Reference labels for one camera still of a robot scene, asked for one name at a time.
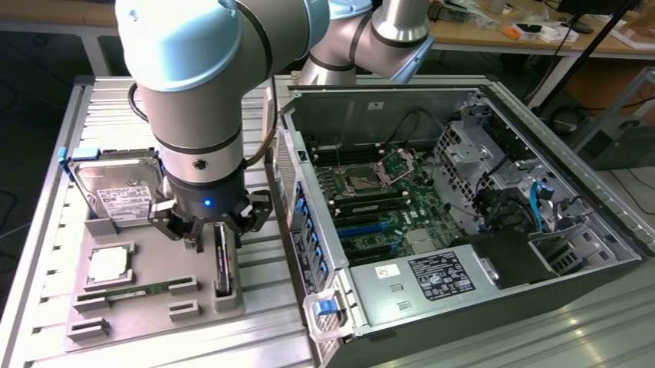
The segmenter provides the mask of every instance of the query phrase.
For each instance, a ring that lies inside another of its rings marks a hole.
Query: white sticker
[[[400,269],[396,264],[387,264],[385,266],[376,267],[377,278],[389,278],[400,275]]]
[[[364,211],[375,211],[377,208],[379,208],[377,205],[368,205],[367,207],[357,207],[356,209],[352,209],[352,213],[364,212]]]
[[[381,110],[384,107],[384,102],[369,102],[368,110]]]
[[[100,202],[114,222],[146,219],[150,191],[146,186],[100,189]]]

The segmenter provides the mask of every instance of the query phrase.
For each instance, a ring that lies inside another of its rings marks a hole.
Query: desk clutter
[[[605,15],[584,15],[569,28],[571,16],[561,14],[551,0],[527,2],[521,0],[432,0],[428,18],[432,22],[472,24],[477,28],[496,30],[516,41],[573,43],[580,33],[591,34],[595,29],[585,23],[607,23]],[[640,13],[629,12],[619,21],[611,35],[635,49],[655,49],[655,0]]]

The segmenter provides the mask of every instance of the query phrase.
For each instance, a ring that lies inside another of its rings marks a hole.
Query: blue pcie slot
[[[387,229],[387,223],[361,226],[359,228],[344,228],[336,231],[339,238],[348,238],[351,236],[380,234]]]

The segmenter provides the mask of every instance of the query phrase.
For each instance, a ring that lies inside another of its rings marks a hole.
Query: robotic arm
[[[329,29],[311,49],[301,84],[355,84],[355,65],[407,83],[423,64],[433,37],[428,34],[429,0],[329,0]]]
[[[244,169],[273,133],[245,160],[244,95],[307,53],[304,84],[353,84],[355,64],[405,83],[433,42],[428,3],[384,0],[372,13],[371,0],[116,1],[170,198],[152,204],[149,220],[169,238],[201,251],[205,223],[224,222],[241,235],[271,213],[271,194],[244,188]]]
[[[152,205],[150,223],[190,243],[208,222],[256,231],[271,197],[244,188],[263,155],[244,159],[240,101],[319,43],[328,1],[117,0],[116,18],[173,198]]]

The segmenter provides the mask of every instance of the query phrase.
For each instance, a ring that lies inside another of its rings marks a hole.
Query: blue cable
[[[536,222],[539,225],[539,232],[543,232],[543,226],[541,226],[541,214],[539,213],[537,193],[539,190],[543,188],[552,191],[552,188],[548,188],[540,181],[533,182],[532,187],[529,188],[529,207],[532,208],[533,217],[536,218]]]

